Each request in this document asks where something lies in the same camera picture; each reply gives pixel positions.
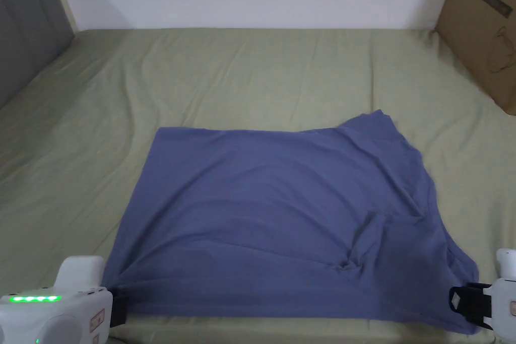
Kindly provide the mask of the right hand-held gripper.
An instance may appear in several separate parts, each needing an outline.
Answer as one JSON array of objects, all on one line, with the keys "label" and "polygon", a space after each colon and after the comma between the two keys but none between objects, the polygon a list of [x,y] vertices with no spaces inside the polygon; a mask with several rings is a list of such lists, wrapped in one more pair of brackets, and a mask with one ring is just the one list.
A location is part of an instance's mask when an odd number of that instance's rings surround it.
[{"label": "right hand-held gripper", "polygon": [[[474,325],[484,322],[492,330],[515,330],[515,250],[500,248],[496,259],[500,278],[491,286],[467,283],[464,287],[450,288],[449,306]],[[491,297],[491,317],[484,319],[483,294]]]}]

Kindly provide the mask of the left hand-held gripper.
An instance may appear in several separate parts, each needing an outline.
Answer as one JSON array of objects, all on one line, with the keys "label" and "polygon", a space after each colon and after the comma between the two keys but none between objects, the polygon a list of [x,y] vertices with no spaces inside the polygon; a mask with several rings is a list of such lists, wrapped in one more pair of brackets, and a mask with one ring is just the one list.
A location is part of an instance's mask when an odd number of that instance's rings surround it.
[{"label": "left hand-held gripper", "polygon": [[70,256],[51,287],[1,297],[1,343],[107,343],[127,297],[101,285],[101,256]]}]

